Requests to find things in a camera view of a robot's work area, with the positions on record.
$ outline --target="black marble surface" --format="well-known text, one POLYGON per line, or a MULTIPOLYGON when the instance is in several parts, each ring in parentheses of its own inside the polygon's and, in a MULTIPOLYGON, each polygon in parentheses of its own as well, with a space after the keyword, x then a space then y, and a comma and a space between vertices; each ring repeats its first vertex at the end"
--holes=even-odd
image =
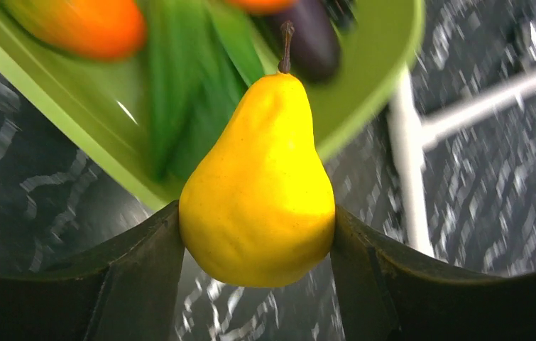
MULTIPOLYGON (((508 34, 530 1, 428 0, 412 71, 423 114, 507 77, 508 34)), ((386 110, 327 164, 337 201, 404 241, 386 110)), ((536 269, 536 96, 452 136, 424 172, 436 256, 512 276, 536 269)), ((0 274, 37 270, 151 212, 0 75, 0 274)), ((329 260, 284 288, 226 286, 185 255, 173 340, 344 340, 329 260)))

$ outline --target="white plastic frame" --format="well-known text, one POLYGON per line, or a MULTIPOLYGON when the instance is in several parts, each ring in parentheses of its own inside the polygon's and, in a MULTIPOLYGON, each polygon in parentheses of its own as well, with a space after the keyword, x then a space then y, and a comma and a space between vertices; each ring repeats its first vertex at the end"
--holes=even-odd
POLYGON ((476 97, 421 118, 414 106, 410 71, 401 72, 390 101, 388 126, 393 162, 400 176, 408 242, 413 249, 434 257, 427 226, 422 169, 425 151, 441 140, 501 112, 517 99, 536 93, 536 68, 516 75, 476 97))

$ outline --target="pear stem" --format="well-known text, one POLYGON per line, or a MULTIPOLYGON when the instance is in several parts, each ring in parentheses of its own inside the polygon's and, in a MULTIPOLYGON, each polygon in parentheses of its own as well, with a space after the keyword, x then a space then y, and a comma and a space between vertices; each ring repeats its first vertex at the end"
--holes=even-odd
POLYGON ((292 21, 287 20, 281 26, 280 30, 283 33, 283 40, 285 41, 285 52, 283 59, 278 63, 278 71, 281 73, 290 72, 290 41, 292 40, 292 34, 295 32, 295 27, 292 25, 292 21))

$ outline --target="orange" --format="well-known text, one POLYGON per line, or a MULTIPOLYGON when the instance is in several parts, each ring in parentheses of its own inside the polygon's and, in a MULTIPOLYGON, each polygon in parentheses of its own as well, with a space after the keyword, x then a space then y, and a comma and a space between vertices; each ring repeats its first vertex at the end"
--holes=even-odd
POLYGON ((84 58, 127 58, 146 41, 146 24, 135 0, 1 2, 33 36, 84 58))
POLYGON ((231 5, 255 15, 274 14, 291 7, 297 0, 226 0, 231 5))

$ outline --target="green basket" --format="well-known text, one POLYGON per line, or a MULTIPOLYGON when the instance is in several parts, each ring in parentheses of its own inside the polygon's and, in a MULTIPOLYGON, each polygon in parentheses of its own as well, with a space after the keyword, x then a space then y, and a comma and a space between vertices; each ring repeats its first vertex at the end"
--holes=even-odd
MULTIPOLYGON (((422 0, 356 2, 358 25, 341 35, 342 66, 328 85, 309 86, 318 153, 345 147, 387 102, 399 72, 414 63, 424 31, 422 0)), ((255 32, 264 62, 278 59, 255 32)), ((53 52, 0 9, 0 72, 111 177, 154 210, 180 195, 183 182, 155 182, 146 73, 140 60, 99 65, 53 52)))

